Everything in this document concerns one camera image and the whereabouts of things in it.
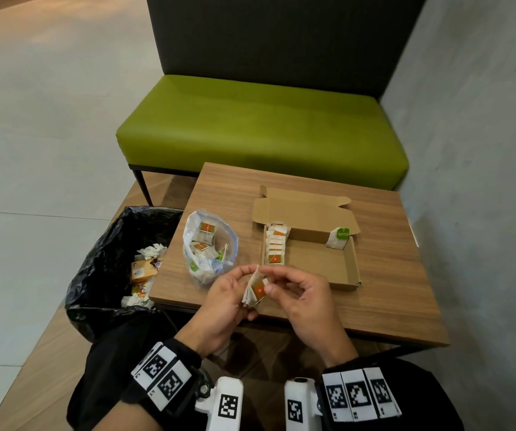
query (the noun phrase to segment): gray wall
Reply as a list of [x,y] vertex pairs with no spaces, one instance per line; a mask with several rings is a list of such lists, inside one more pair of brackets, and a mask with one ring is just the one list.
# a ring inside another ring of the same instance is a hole
[[516,0],[428,0],[382,105],[452,340],[410,360],[466,429],[516,430]]

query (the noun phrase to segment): person's left hand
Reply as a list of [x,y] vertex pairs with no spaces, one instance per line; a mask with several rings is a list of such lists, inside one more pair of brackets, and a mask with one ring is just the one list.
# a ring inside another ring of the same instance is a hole
[[174,336],[175,339],[204,358],[220,349],[243,319],[256,319],[258,312],[255,309],[242,307],[246,283],[240,284],[239,280],[253,274],[257,268],[256,264],[238,266],[218,277],[208,290],[202,307]]

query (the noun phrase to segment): black garbage bag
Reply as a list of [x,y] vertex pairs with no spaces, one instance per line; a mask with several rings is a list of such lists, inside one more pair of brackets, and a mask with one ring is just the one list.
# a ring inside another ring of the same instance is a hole
[[170,245],[183,210],[165,207],[126,207],[96,242],[68,286],[66,314],[88,341],[131,318],[158,313],[156,307],[121,308],[130,295],[130,264],[137,250],[152,244]]

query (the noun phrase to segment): wooden table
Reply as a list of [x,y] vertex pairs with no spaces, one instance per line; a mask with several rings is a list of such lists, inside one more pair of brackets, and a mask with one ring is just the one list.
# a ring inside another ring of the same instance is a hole
[[[400,345],[384,352],[392,356],[449,344],[397,192],[213,163],[206,163],[198,177],[150,291],[156,303],[192,311],[204,302],[206,291],[190,278],[182,254],[186,218],[197,209],[218,215],[238,234],[237,264],[260,261],[262,227],[252,222],[252,207],[261,196],[261,184],[352,200],[346,208],[354,212],[361,229],[355,248],[362,285],[354,292],[334,291],[340,318],[351,336]],[[258,310],[259,321],[287,324],[282,309],[269,299]]]

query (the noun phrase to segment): plastic bag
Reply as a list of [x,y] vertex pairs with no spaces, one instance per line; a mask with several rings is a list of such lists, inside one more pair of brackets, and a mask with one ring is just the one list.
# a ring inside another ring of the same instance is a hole
[[153,243],[170,244],[182,210],[165,207],[126,207],[90,250],[68,286],[66,314],[90,342],[139,314],[156,307],[122,308],[131,295],[130,265],[137,250]]
[[[219,259],[208,259],[196,255],[190,246],[192,242],[195,242],[193,239],[205,219],[216,224],[213,244],[216,251],[222,253]],[[234,267],[238,256],[238,236],[218,216],[206,210],[196,210],[188,217],[184,227],[184,256],[190,275],[201,285],[212,284],[216,278]]]

